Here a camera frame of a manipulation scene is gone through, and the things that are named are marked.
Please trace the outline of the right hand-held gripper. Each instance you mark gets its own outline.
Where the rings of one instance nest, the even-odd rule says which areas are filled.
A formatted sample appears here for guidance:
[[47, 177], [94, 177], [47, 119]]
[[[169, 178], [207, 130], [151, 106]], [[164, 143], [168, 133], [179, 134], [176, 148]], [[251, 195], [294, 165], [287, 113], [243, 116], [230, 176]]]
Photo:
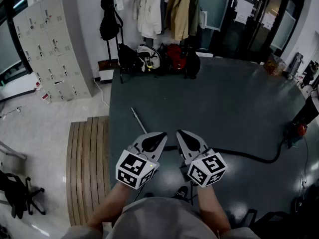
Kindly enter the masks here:
[[185, 162], [188, 162], [180, 167], [185, 182], [192, 181], [205, 188], [223, 177], [227, 165], [219, 152], [208, 149], [206, 142], [190, 131], [177, 130], [176, 137], [178, 151]]

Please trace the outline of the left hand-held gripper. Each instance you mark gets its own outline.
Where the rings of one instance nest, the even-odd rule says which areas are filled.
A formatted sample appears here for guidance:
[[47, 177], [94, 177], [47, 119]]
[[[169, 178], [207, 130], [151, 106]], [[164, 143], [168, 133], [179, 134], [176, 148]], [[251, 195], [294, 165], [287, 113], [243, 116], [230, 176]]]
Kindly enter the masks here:
[[116, 179], [134, 189], [145, 185], [160, 166], [158, 160], [166, 141], [165, 132], [140, 135], [123, 150], [116, 164]]

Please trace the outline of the silver metal vacuum tube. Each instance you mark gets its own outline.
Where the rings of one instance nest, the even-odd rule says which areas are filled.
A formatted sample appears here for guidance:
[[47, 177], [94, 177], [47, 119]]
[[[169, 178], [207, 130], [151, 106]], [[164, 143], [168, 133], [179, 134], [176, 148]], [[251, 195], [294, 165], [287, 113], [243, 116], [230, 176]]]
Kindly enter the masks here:
[[136, 113], [135, 109], [131, 107], [131, 110], [132, 110], [132, 112], [133, 112], [133, 115], [134, 115], [135, 119], [137, 120], [138, 124], [140, 125], [142, 131], [144, 132], [144, 134], [148, 133], [148, 132], [146, 131], [145, 127], [143, 126], [143, 124], [142, 124], [142, 122], [141, 122], [141, 120], [140, 120], [138, 114]]

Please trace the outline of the person's left forearm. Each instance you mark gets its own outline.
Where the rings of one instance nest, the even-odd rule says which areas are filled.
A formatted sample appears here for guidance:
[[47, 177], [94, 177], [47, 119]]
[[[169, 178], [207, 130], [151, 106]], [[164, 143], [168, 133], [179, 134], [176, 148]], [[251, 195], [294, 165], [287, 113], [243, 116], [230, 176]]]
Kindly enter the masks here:
[[103, 223], [114, 223], [121, 215], [126, 202], [134, 189], [117, 182], [104, 200], [98, 205], [92, 213], [86, 226], [103, 231]]

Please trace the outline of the wooden slatted steps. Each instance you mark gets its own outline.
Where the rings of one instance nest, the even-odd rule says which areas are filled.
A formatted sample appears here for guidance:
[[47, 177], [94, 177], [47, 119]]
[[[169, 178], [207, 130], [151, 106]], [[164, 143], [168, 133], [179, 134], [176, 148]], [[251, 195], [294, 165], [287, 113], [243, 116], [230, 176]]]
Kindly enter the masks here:
[[83, 225], [110, 191], [108, 116], [72, 122], [66, 155], [69, 221]]

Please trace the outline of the black clothes rack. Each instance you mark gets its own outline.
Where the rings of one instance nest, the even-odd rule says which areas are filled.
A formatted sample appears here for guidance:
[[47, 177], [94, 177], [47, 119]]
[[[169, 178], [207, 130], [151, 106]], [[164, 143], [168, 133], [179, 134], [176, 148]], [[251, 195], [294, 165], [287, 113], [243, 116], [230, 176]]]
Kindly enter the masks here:
[[[118, 22], [117, 22], [118, 23], [118, 28], [119, 28], [119, 31], [121, 33], [122, 44], [124, 44], [124, 37], [123, 37], [123, 25], [124, 25], [124, 23], [123, 23], [122, 19], [120, 18], [120, 16], [118, 15], [117, 11], [116, 11], [116, 6], [117, 6], [117, 4], [114, 4], [114, 0], [112, 0], [112, 9], [114, 11], [115, 17], [118, 19]], [[116, 40], [117, 51], [119, 53], [120, 48], [119, 48], [119, 43], [118, 43], [118, 34], [115, 36], [115, 40]], [[120, 82], [121, 82], [121, 84], [123, 84], [124, 83], [123, 82], [123, 72], [124, 72], [124, 70], [123, 70], [123, 67], [120, 64], [120, 57], [118, 58], [118, 64], [119, 64], [119, 72], [120, 72]]]

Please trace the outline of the tall black backpack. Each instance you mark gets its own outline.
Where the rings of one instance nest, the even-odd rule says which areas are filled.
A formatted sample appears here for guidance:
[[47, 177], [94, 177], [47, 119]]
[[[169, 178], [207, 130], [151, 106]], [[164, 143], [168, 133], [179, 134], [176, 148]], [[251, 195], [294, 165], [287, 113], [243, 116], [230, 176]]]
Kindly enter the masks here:
[[195, 79], [200, 70], [200, 58], [193, 48], [188, 48], [186, 53], [186, 64], [184, 78]]

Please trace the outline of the slim black bag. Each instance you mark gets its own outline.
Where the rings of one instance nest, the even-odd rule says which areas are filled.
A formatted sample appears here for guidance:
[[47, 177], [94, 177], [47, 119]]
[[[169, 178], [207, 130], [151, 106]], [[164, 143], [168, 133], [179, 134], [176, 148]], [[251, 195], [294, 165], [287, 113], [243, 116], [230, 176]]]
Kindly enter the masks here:
[[160, 55], [160, 67], [158, 69], [158, 74], [168, 74], [172, 70], [172, 61], [168, 56], [167, 46], [162, 43], [158, 48], [158, 53]]

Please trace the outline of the black hanging backpack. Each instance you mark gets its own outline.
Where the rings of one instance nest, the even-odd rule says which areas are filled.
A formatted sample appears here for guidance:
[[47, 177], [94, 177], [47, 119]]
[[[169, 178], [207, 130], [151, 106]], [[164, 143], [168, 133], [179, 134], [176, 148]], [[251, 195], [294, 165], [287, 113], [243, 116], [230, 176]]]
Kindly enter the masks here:
[[117, 36], [123, 21], [113, 6], [113, 0], [101, 0], [101, 8], [104, 10], [104, 17], [100, 24], [100, 35], [104, 41], [109, 41]]

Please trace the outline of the white jacket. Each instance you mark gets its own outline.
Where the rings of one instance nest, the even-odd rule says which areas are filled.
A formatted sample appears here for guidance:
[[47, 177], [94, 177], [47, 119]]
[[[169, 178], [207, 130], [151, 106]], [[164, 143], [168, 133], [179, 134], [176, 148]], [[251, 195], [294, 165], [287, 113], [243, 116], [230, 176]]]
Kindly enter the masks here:
[[134, 19], [138, 31], [145, 38], [156, 39], [161, 34], [161, 0], [135, 0]]

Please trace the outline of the olive green jacket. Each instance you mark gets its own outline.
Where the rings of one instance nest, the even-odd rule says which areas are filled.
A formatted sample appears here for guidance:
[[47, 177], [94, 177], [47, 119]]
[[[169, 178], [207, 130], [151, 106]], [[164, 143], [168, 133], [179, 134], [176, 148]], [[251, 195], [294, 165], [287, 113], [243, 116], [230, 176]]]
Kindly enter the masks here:
[[188, 35], [196, 36], [199, 25], [200, 2], [199, 0], [190, 0], [188, 10]]

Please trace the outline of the beige jacket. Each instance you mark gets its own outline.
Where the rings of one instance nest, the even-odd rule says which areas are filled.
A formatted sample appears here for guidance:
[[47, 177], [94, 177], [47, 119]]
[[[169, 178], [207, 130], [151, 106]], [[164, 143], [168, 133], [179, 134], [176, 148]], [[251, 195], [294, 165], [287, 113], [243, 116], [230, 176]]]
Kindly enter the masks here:
[[174, 40], [188, 38], [189, 4], [190, 0], [168, 0], [164, 25]]

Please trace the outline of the grey metal locker cabinet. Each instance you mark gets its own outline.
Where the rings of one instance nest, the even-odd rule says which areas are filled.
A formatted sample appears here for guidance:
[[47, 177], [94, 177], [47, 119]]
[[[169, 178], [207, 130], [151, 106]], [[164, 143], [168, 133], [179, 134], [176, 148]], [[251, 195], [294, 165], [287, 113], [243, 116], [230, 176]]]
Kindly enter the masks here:
[[77, 0], [39, 0], [13, 18], [22, 50], [53, 102], [90, 98], [94, 77]]

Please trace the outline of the large white paper notice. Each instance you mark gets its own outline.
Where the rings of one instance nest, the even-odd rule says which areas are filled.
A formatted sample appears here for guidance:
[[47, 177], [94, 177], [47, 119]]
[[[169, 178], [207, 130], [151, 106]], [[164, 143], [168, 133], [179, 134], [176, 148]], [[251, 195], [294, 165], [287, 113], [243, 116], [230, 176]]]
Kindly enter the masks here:
[[234, 21], [246, 25], [247, 19], [251, 16], [254, 5], [246, 0], [237, 0]]

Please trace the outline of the small white paper notice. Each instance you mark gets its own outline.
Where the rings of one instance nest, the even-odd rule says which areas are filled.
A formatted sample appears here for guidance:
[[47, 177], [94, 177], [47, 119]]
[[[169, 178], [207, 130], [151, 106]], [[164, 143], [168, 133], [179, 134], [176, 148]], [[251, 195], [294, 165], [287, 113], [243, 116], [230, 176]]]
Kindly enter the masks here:
[[275, 20], [276, 20], [276, 16], [267, 12], [263, 16], [262, 26], [268, 30], [271, 30]]

